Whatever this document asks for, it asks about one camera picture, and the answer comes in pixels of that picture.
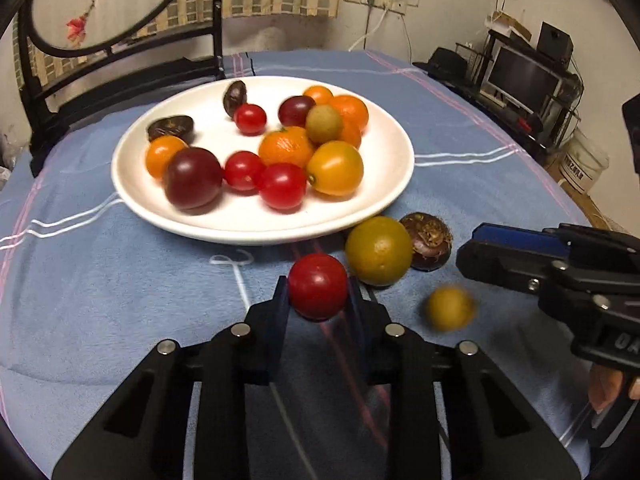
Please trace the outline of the person's right hand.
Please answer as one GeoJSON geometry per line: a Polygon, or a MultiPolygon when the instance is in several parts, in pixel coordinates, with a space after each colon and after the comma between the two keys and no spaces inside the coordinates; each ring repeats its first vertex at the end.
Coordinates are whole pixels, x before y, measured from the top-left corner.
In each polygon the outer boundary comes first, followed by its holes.
{"type": "Polygon", "coordinates": [[[597,414],[602,413],[620,394],[626,391],[630,400],[640,399],[639,378],[628,387],[624,386],[624,374],[602,365],[593,364],[589,373],[588,399],[597,414]]]}

